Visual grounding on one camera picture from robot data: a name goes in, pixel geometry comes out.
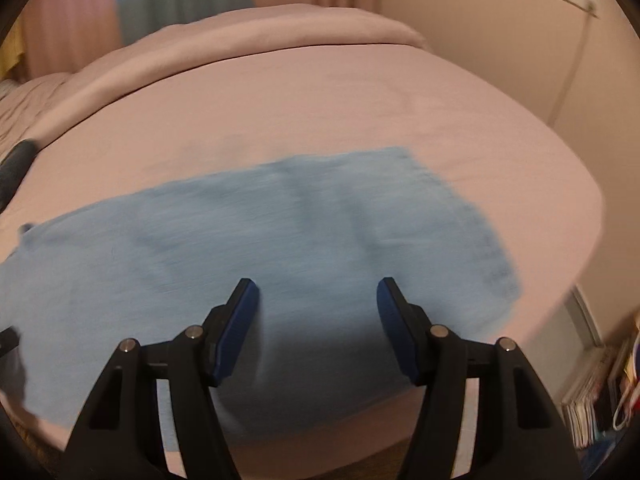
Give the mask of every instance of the wall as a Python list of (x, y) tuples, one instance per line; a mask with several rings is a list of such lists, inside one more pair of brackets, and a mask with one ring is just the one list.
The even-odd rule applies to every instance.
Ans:
[(560, 405), (568, 379), (584, 354), (585, 345), (576, 330), (567, 307), (559, 308), (522, 351), (545, 385), (551, 398)]
[(602, 243), (579, 285), (610, 335), (640, 304), (640, 40), (618, 4), (600, 0), (587, 24), (562, 0), (381, 0), (381, 10), (542, 120), (556, 108), (554, 129), (607, 203)]

